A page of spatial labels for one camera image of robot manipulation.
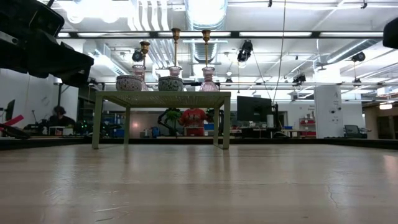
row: wooden floor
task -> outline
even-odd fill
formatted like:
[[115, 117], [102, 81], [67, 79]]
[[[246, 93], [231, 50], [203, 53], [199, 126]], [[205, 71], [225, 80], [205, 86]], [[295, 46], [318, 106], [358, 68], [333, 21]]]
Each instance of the wooden floor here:
[[398, 151], [90, 147], [0, 151], [0, 223], [398, 223]]

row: table leg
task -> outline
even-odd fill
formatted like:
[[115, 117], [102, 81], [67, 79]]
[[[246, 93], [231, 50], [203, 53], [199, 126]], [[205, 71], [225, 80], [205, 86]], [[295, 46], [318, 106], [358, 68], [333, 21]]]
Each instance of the table leg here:
[[220, 109], [214, 108], [213, 144], [218, 146], [218, 126], [220, 125]]
[[129, 145], [130, 140], [130, 107], [126, 107], [126, 119], [124, 120], [124, 146]]
[[224, 99], [224, 137], [223, 137], [223, 149], [229, 149], [229, 133], [231, 123], [231, 97]]
[[98, 144], [100, 143], [102, 99], [103, 99], [102, 96], [96, 96], [95, 97], [93, 142], [91, 143], [91, 147], [93, 149], [98, 149]]

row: workbench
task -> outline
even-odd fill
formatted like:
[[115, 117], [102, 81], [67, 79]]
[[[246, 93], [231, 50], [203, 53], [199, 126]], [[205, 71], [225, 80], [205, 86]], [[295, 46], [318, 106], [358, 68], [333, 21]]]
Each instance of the workbench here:
[[[231, 92], [196, 91], [98, 91], [95, 99], [92, 148], [98, 149], [103, 100], [116, 103], [126, 109], [124, 145], [129, 144], [131, 108], [214, 108], [214, 131], [218, 133], [220, 108], [224, 106], [224, 135], [222, 149], [229, 149], [231, 117]], [[213, 144], [218, 146], [218, 136], [213, 136]]]

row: person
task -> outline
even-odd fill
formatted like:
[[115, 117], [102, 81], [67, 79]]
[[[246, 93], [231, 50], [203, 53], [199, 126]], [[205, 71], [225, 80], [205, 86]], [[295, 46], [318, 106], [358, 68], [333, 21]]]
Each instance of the person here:
[[187, 136], [204, 136], [204, 120], [207, 119], [205, 112], [199, 108], [185, 110], [178, 123], [185, 128]]
[[75, 121], [68, 116], [62, 106], [56, 106], [53, 110], [54, 115], [49, 119], [50, 126], [63, 126], [63, 127], [74, 127]]

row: ceramic pot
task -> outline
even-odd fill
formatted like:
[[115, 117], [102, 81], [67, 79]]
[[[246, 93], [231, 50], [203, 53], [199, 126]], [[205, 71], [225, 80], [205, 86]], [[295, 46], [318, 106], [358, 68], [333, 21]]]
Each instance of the ceramic pot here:
[[118, 91], [141, 91], [142, 79], [137, 75], [120, 75], [116, 77]]
[[182, 78], [172, 76], [160, 77], [158, 88], [159, 91], [182, 91]]

